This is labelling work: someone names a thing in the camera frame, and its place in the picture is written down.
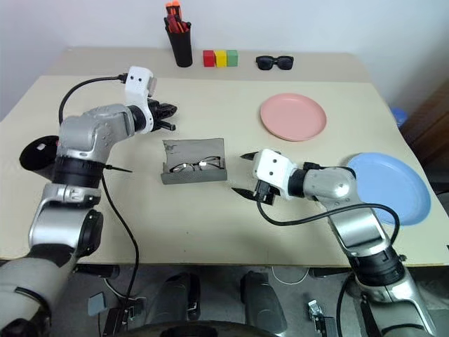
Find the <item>white cable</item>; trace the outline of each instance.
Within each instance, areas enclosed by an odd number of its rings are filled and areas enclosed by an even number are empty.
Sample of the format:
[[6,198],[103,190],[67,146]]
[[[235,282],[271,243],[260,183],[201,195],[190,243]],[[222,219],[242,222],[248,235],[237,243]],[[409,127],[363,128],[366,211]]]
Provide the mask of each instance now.
[[[114,288],[112,288],[112,286],[109,284],[109,282],[107,281],[107,279],[103,279],[105,281],[106,286],[109,288],[110,291],[112,291],[113,293],[115,293],[119,298],[125,298],[125,296],[121,293],[119,293],[117,290],[115,290]],[[147,299],[144,296],[140,296],[140,297],[130,297],[130,300],[139,300],[139,299]]]
[[279,278],[276,276],[276,274],[274,273],[274,266],[272,266],[272,273],[273,273],[274,278],[275,278],[278,282],[280,282],[280,283],[282,283],[282,284],[286,284],[287,286],[295,286],[296,284],[299,284],[299,283],[301,283],[302,281],[304,281],[304,280],[306,279],[307,275],[309,274],[309,271],[310,271],[310,267],[307,268],[307,271],[306,271],[306,273],[304,274],[303,277],[301,277],[299,280],[297,280],[297,281],[295,281],[295,282],[289,283],[289,282],[285,282],[285,281],[282,281],[281,279],[279,279]]

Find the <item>black cup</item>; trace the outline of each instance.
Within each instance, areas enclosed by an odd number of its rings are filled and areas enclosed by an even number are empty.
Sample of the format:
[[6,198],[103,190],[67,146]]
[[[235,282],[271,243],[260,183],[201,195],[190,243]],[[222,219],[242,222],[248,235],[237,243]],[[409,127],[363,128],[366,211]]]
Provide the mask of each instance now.
[[25,170],[52,179],[59,137],[45,136],[31,142],[20,154],[20,164]]
[[190,42],[190,22],[187,23],[187,26],[189,30],[184,33],[170,33],[166,27],[176,64],[182,68],[190,67],[193,63],[192,44]]

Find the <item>red block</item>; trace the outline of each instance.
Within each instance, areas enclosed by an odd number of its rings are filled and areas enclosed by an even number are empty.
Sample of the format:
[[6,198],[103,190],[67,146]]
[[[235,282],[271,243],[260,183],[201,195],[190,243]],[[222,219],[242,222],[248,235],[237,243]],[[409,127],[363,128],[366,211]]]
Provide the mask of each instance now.
[[213,51],[203,51],[203,64],[204,67],[215,66],[215,55]]

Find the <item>blue plate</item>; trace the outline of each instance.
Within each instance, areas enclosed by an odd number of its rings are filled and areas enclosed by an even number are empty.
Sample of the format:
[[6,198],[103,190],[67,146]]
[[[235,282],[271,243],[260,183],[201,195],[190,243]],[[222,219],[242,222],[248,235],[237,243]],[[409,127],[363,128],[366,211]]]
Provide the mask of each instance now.
[[[364,202],[395,210],[401,225],[416,225],[430,212],[430,194],[421,177],[402,161],[382,153],[363,153],[348,163],[357,175],[357,190]],[[383,223],[394,224],[386,211],[376,209]]]

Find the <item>green block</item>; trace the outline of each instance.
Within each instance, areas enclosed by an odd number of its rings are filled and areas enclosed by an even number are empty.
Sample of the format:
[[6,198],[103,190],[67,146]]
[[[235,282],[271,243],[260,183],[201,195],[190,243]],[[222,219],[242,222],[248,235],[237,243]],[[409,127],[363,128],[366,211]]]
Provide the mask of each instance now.
[[239,65],[239,53],[237,51],[226,51],[227,66],[237,67]]

